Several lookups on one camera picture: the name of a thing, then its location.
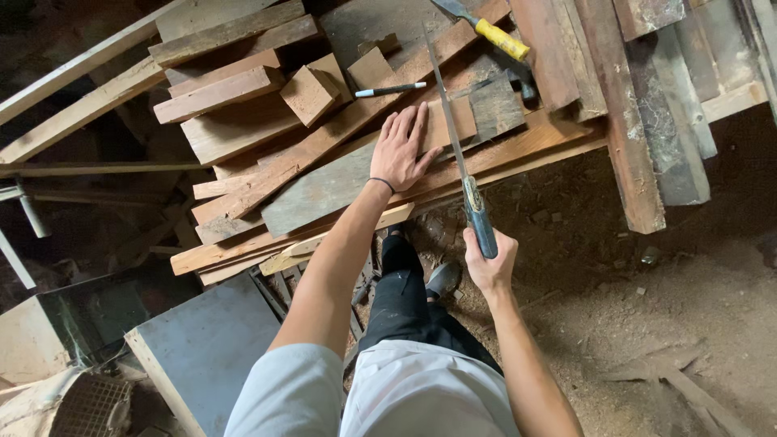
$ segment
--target hand saw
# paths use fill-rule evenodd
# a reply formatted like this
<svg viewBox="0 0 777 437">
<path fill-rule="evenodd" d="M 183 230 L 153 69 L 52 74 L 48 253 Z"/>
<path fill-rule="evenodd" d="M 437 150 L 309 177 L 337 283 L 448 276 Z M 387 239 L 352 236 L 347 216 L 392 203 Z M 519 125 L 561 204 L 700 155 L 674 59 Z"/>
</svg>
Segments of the hand saw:
<svg viewBox="0 0 777 437">
<path fill-rule="evenodd" d="M 451 104 L 448 102 L 448 95 L 446 94 L 445 87 L 442 83 L 440 65 L 437 63 L 437 58 L 434 55 L 434 45 L 429 41 L 429 33 L 427 32 L 426 24 L 423 24 L 423 35 L 427 39 L 429 59 L 432 61 L 432 66 L 434 67 L 434 77 L 437 78 L 437 89 L 440 91 L 442 108 L 445 112 L 445 122 L 448 125 L 448 135 L 451 137 L 451 145 L 453 145 L 453 152 L 456 155 L 458 171 L 462 175 L 462 185 L 464 186 L 464 209 L 467 213 L 467 221 L 475 230 L 475 235 L 478 237 L 478 246 L 480 246 L 480 252 L 483 254 L 483 257 L 492 260 L 496 258 L 499 253 L 497 250 L 497 239 L 493 235 L 493 227 L 491 226 L 491 221 L 488 219 L 486 203 L 483 201 L 483 197 L 480 196 L 478 184 L 475 182 L 475 178 L 469 176 L 467 173 L 467 166 L 464 162 L 464 154 L 462 153 L 462 145 L 458 141 L 456 127 L 453 124 Z"/>
</svg>

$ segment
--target dirt floor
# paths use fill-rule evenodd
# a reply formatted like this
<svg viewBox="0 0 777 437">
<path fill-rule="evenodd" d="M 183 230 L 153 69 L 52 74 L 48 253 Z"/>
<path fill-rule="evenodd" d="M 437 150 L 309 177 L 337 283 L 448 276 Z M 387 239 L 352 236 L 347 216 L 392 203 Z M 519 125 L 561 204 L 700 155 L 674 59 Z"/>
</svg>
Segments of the dirt floor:
<svg viewBox="0 0 777 437">
<path fill-rule="evenodd" d="M 686 375 L 756 435 L 777 434 L 777 129 L 761 106 L 713 133 L 713 200 L 669 208 L 669 228 L 653 236 L 629 232 L 606 150 L 485 190 L 493 224 L 520 243 L 513 286 L 519 303 L 532 302 L 525 321 L 586 435 L 707 435 L 668 386 L 657 399 L 647 383 L 597 376 L 695 344 L 703 353 Z M 428 272 L 446 260 L 464 265 L 460 210 L 409 225 Z M 501 362 L 486 302 L 466 273 L 458 289 L 460 300 L 445 299 L 449 311 Z M 359 314 L 365 321 L 368 308 Z"/>
</svg>

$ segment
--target pile of wood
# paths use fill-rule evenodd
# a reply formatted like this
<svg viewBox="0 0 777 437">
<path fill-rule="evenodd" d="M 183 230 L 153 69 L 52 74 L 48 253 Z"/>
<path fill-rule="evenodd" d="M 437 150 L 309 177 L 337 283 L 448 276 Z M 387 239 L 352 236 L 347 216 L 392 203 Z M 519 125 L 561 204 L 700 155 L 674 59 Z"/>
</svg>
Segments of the pile of wood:
<svg viewBox="0 0 777 437">
<path fill-rule="evenodd" d="M 505 72 L 449 89 L 469 172 L 489 184 L 607 146 L 636 232 L 663 229 L 664 205 L 709 200 L 709 122 L 777 101 L 766 0 L 485 0 L 473 15 L 508 30 L 515 21 L 513 35 L 532 48 L 541 103 L 527 109 Z M 0 122 L 156 30 L 162 42 L 149 58 L 0 151 L 0 173 L 67 171 L 21 163 L 167 79 L 172 98 L 154 107 L 156 117 L 180 123 L 217 178 L 193 187 L 203 245 L 171 258 L 176 274 L 197 271 L 207 285 L 257 264 L 271 274 L 309 259 L 368 178 L 374 121 L 397 103 L 430 101 L 422 152 L 450 144 L 434 87 L 353 98 L 353 84 L 433 82 L 425 46 L 402 47 L 396 35 L 364 42 L 345 68 L 318 51 L 324 36 L 301 0 L 176 0 L 3 103 Z M 434 36 L 446 82 L 466 77 L 474 66 L 458 56 L 479 35 L 462 20 Z M 289 47 L 303 55 L 287 59 Z M 392 68 L 385 56 L 397 50 L 407 61 Z M 445 68 L 451 60 L 456 69 Z M 460 191 L 456 163 L 443 154 L 391 199 L 378 227 Z"/>
</svg>

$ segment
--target wristband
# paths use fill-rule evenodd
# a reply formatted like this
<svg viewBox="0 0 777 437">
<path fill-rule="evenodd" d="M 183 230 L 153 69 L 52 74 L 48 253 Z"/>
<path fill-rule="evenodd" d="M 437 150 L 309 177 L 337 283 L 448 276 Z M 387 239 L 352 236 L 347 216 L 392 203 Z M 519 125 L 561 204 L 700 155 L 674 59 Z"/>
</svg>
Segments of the wristband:
<svg viewBox="0 0 777 437">
<path fill-rule="evenodd" d="M 370 178 L 370 179 L 368 179 L 368 180 L 380 180 L 382 183 L 384 183 L 384 184 L 388 185 L 388 188 L 389 188 L 389 190 L 391 190 L 391 195 L 392 195 L 392 196 L 393 196 L 394 194 L 396 194 L 396 190 L 394 190 L 394 187 L 392 187 L 392 186 L 391 186 L 391 184 L 389 184 L 389 182 L 388 182 L 387 180 L 385 180 L 385 179 L 381 179 L 381 178 L 379 178 L 379 177 L 371 177 L 371 178 Z"/>
</svg>

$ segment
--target black pants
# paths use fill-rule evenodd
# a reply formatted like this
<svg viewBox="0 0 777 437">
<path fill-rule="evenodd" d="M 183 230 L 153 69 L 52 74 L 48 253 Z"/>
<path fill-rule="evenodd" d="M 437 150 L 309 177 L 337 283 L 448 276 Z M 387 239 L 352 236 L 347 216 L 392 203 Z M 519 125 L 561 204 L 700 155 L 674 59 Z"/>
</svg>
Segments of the black pants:
<svg viewBox="0 0 777 437">
<path fill-rule="evenodd" d="M 434 344 L 480 360 L 503 375 L 491 354 L 438 303 L 427 302 L 423 267 L 416 250 L 401 236 L 383 240 L 383 277 L 375 289 L 364 351 L 383 340 Z"/>
</svg>

